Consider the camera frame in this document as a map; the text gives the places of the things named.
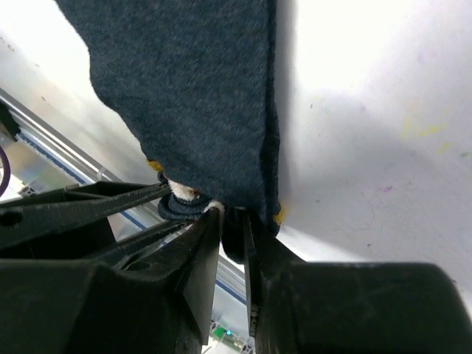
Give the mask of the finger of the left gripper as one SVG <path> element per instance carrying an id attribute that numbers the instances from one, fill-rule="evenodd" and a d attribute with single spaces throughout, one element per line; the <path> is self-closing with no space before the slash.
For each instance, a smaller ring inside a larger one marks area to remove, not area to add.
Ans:
<path id="1" fill-rule="evenodd" d="M 171 251 L 171 244 L 165 243 L 164 239 L 189 225 L 189 221 L 166 221 L 142 230 L 93 253 L 91 255 L 91 268 L 126 269 L 135 262 L 154 254 L 159 249 L 166 251 L 166 248 L 168 248 L 168 251 Z"/>

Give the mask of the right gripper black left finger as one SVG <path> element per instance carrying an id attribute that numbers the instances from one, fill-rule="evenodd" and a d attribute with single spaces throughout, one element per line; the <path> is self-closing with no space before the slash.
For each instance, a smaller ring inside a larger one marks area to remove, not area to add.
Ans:
<path id="1" fill-rule="evenodd" d="M 3 353 L 199 353 L 207 344 L 221 211 L 126 269 L 52 239 L 1 253 Z"/>

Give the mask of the navy cartoon sock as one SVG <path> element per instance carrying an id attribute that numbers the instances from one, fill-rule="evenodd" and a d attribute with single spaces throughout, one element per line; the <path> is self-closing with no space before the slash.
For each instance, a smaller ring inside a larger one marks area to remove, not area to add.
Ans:
<path id="1" fill-rule="evenodd" d="M 165 217 L 217 201 L 243 262 L 239 209 L 280 224 L 275 1 L 59 1 L 84 41 L 98 98 L 173 189 Z"/>

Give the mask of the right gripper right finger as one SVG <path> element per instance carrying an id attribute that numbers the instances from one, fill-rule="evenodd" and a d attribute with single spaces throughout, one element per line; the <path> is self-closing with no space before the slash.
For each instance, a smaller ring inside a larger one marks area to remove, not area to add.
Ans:
<path id="1" fill-rule="evenodd" d="M 243 216 L 258 353 L 469 353 L 471 319 L 429 263 L 310 263 Z"/>

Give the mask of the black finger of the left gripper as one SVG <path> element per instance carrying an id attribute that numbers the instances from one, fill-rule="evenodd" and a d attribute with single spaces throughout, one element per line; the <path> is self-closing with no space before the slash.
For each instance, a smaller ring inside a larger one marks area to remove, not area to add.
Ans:
<path id="1" fill-rule="evenodd" d="M 166 184 L 97 182 L 1 203 L 1 248 L 56 235 L 167 195 Z"/>

